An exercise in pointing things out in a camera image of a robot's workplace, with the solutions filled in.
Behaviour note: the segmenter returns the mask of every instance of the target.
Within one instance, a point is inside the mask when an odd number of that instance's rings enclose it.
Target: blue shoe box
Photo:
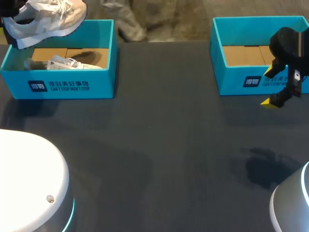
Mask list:
[[[270,80],[264,77],[268,65],[228,66],[223,46],[268,46],[280,28],[302,32],[308,26],[303,16],[214,18],[210,54],[220,95],[272,94],[287,82],[287,69]],[[302,92],[309,93],[309,81],[303,82]]]
[[[24,61],[35,48],[108,48],[107,68],[25,71]],[[103,99],[113,97],[116,65],[113,20],[85,20],[66,37],[48,38],[24,50],[10,46],[0,72],[15,99]]]

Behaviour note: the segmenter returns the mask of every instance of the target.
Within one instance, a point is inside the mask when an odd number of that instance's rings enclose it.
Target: shoe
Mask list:
[[[72,58],[62,58],[57,55],[49,61],[34,61],[27,58],[24,67],[25,70],[102,69],[99,66],[82,64]]]
[[[13,47],[18,49],[36,45],[54,36],[74,32],[84,21],[87,6],[82,0],[28,0],[14,19],[3,18]],[[34,18],[29,24],[15,21]]]

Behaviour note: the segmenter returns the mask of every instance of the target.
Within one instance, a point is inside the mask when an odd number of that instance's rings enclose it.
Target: cardboard insert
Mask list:
[[[228,66],[271,65],[274,56],[268,46],[223,46]]]
[[[107,68],[108,48],[83,48],[83,49],[67,49],[67,48],[36,48],[32,54],[34,61],[48,61],[54,55],[63,58],[73,58],[84,64],[96,65],[101,68]]]

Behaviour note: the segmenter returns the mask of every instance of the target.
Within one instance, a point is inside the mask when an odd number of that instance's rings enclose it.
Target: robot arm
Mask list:
[[[305,47],[309,29],[297,32],[281,28],[271,39],[269,48],[275,59],[264,76],[272,79],[288,66],[288,82],[279,93],[272,94],[261,103],[266,108],[281,108],[292,96],[301,96],[301,83],[309,75],[309,49]]]
[[[26,0],[0,0],[0,17],[14,17]]]

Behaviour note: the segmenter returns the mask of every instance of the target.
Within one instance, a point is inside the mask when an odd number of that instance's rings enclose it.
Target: sneaker sole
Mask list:
[[[41,41],[43,41],[47,38],[67,36],[67,35],[73,33],[82,24],[85,17],[86,17],[86,13],[84,14],[84,16],[82,17],[82,19],[80,21],[75,23],[70,28],[66,28],[66,29],[63,29],[63,30],[56,30],[56,31],[48,31],[48,32],[45,32],[43,34],[38,34],[38,35],[35,35],[35,36],[32,36],[32,37],[17,39],[17,40],[15,40],[16,43],[12,43],[12,45],[15,44],[18,49],[24,49],[24,48],[27,48],[27,47],[34,46],[34,45],[38,44],[39,42],[41,42]]]

